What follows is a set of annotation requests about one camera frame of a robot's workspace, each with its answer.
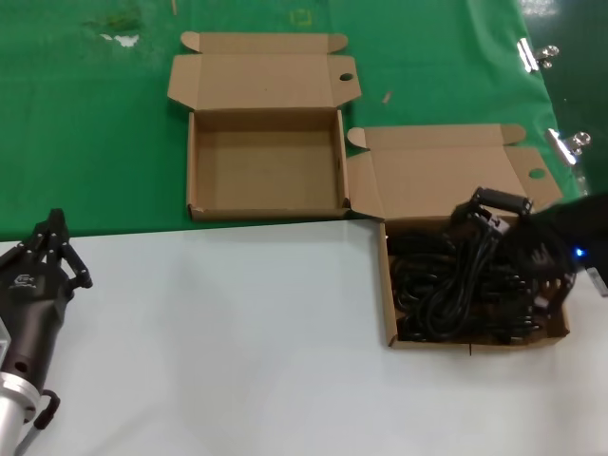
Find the box flap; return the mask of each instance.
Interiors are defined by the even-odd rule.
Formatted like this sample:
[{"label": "box flap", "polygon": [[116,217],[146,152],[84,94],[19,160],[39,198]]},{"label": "box flap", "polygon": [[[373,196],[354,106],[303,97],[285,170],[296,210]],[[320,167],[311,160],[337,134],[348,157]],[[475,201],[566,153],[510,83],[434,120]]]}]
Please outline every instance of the box flap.
[{"label": "box flap", "polygon": [[479,186],[543,207],[561,194],[542,157],[505,147],[524,137],[518,125],[353,128],[349,142],[365,152],[347,160],[352,210],[386,220],[444,217]]},{"label": "box flap", "polygon": [[189,205],[188,211],[192,220],[226,221],[226,220],[335,220],[342,219],[347,209],[203,209]]},{"label": "box flap", "polygon": [[186,204],[188,207],[197,206],[197,141],[196,121],[194,113],[188,117],[188,157],[186,175]]},{"label": "box flap", "polygon": [[349,43],[339,33],[196,33],[181,42],[203,54],[331,54]]},{"label": "box flap", "polygon": [[179,55],[171,70],[169,98],[195,110],[337,107],[361,95],[354,59],[328,55],[342,35],[220,33],[205,44],[208,35],[184,33],[212,52]]}]

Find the cardboard box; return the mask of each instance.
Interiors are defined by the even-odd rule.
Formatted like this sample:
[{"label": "cardboard box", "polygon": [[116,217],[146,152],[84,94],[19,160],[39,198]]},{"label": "cardboard box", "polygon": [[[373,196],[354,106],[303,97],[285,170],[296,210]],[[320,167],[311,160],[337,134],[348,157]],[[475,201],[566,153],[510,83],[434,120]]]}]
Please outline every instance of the cardboard box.
[{"label": "cardboard box", "polygon": [[515,350],[551,345],[568,333],[565,312],[543,323],[543,331],[517,346],[490,339],[460,344],[399,341],[390,285],[387,236],[412,228],[440,230],[454,207],[477,187],[527,195],[535,208],[558,200],[561,192],[535,148],[519,147],[518,125],[443,125],[353,128],[349,142],[364,152],[347,161],[351,208],[382,219],[378,233],[387,343],[394,349],[457,347],[467,351]]},{"label": "cardboard box", "polygon": [[338,34],[195,33],[168,96],[194,109],[193,219],[340,219],[348,210],[342,115],[361,95]]}]

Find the green table surface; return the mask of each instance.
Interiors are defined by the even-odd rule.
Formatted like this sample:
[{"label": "green table surface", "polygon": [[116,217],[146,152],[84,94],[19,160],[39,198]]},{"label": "green table surface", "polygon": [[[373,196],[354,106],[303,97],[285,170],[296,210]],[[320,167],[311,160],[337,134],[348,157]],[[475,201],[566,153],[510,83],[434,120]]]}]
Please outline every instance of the green table surface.
[{"label": "green table surface", "polygon": [[608,2],[519,0],[535,47],[555,45],[560,56],[544,72],[560,130],[586,131],[592,144],[582,168],[592,193],[608,192]]},{"label": "green table surface", "polygon": [[345,33],[364,94],[347,127],[522,124],[576,194],[542,136],[556,119],[516,50],[516,0],[176,1],[177,15],[171,0],[0,3],[0,239],[51,207],[76,236],[231,226],[186,213],[187,111],[166,97],[185,30]]}]

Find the power cord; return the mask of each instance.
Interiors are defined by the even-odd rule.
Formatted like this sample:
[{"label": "power cord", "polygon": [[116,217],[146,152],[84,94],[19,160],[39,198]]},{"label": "power cord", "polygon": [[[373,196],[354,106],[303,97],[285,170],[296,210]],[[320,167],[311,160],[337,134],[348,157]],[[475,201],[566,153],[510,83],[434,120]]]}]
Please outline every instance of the power cord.
[{"label": "power cord", "polygon": [[443,342],[490,335],[510,344],[541,329],[534,318],[539,282],[520,273],[504,234],[510,226],[486,207],[530,214],[529,199],[479,188],[441,233],[389,237],[390,279],[400,340]]},{"label": "power cord", "polygon": [[45,430],[55,417],[55,413],[61,404],[61,399],[59,399],[59,396],[57,396],[57,394],[50,389],[43,389],[41,395],[48,397],[47,407],[36,417],[32,423],[32,427],[15,449],[14,456],[23,456],[26,454],[26,451],[28,451],[28,448],[31,446],[34,440],[36,440],[40,432]]}]

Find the metal binder clip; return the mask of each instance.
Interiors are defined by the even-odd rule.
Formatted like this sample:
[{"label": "metal binder clip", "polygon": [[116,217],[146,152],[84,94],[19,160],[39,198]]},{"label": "metal binder clip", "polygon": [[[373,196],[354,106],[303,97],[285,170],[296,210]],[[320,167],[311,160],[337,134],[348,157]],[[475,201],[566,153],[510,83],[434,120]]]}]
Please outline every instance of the metal binder clip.
[{"label": "metal binder clip", "polygon": [[588,133],[579,132],[572,138],[560,139],[560,132],[549,128],[545,133],[545,138],[555,151],[556,155],[566,166],[574,166],[580,161],[582,148],[591,143],[591,136]]},{"label": "metal binder clip", "polygon": [[550,59],[560,54],[560,49],[557,46],[547,46],[533,51],[526,38],[518,41],[517,49],[520,52],[523,66],[528,73],[539,71],[541,67],[552,67],[553,64],[550,62]]},{"label": "metal binder clip", "polygon": [[10,344],[10,334],[7,330],[7,327],[4,326],[4,322],[2,318],[0,318],[0,366],[2,366],[2,362],[4,361],[5,356],[7,355],[7,350],[9,349]]}]

